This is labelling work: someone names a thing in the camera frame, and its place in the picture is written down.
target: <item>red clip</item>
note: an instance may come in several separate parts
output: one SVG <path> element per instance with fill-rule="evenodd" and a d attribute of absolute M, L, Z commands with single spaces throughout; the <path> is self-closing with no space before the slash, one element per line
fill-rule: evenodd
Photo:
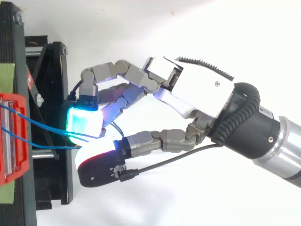
<path fill-rule="evenodd" d="M 0 93 L 1 103 L 3 101 L 10 101 L 12 102 L 12 108 L 20 112 L 23 115 L 26 115 L 26 98 L 17 94 L 7 94 L 7 93 Z M 1 118 L 0 113 L 0 124 L 3 123 L 3 120 Z M 11 132 L 16 134 L 19 137 L 22 137 L 24 139 L 28 139 L 27 135 L 27 122 L 25 119 L 17 116 L 16 114 L 13 114 L 13 122 L 14 126 L 13 129 L 11 129 Z M 28 154 L 28 144 L 14 138 L 15 142 L 15 168 L 12 170 L 12 172 L 9 175 L 5 175 L 5 158 L 4 158 L 4 148 L 3 147 L 3 138 L 5 138 L 6 132 L 1 130 L 0 131 L 0 185 L 7 184 L 20 176 L 22 176 L 28 169 L 29 169 L 29 154 Z"/>

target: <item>silver metal cylinder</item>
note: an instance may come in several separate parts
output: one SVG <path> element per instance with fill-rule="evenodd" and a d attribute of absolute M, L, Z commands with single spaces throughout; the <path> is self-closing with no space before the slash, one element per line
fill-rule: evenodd
<path fill-rule="evenodd" d="M 54 158 L 51 149 L 36 149 L 32 151 L 33 159 L 49 159 Z"/>
<path fill-rule="evenodd" d="M 301 126 L 280 116 L 280 132 L 274 146 L 253 162 L 301 188 Z"/>
<path fill-rule="evenodd" d="M 25 54 L 27 57 L 38 57 L 41 54 L 43 47 L 26 47 Z"/>

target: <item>glowing cyan cube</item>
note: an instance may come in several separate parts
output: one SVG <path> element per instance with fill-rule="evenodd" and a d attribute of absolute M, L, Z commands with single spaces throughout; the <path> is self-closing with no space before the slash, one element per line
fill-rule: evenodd
<path fill-rule="evenodd" d="M 87 111 L 78 108 L 70 108 L 67 113 L 66 130 L 68 132 L 82 133 L 94 137 L 99 137 L 103 126 L 103 113 L 101 109 L 97 111 Z M 70 134 L 86 141 L 94 138 Z M 83 146 L 86 142 L 70 137 L 69 140 L 76 145 Z"/>

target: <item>red plastic holder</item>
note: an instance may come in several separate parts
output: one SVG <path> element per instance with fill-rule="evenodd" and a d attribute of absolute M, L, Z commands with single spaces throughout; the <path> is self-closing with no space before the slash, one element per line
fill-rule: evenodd
<path fill-rule="evenodd" d="M 17 94 L 0 93 L 0 104 L 26 115 L 26 98 Z M 0 108 L 0 124 L 19 137 L 28 139 L 27 121 L 15 113 Z M 7 184 L 29 169 L 28 144 L 0 130 L 0 185 Z"/>

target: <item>cable connector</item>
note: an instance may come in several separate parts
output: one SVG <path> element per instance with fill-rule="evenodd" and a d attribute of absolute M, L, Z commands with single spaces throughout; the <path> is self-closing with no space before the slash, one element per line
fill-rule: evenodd
<path fill-rule="evenodd" d="M 121 182 L 133 179 L 134 177 L 139 175 L 139 169 L 128 169 L 120 172 L 119 180 Z"/>

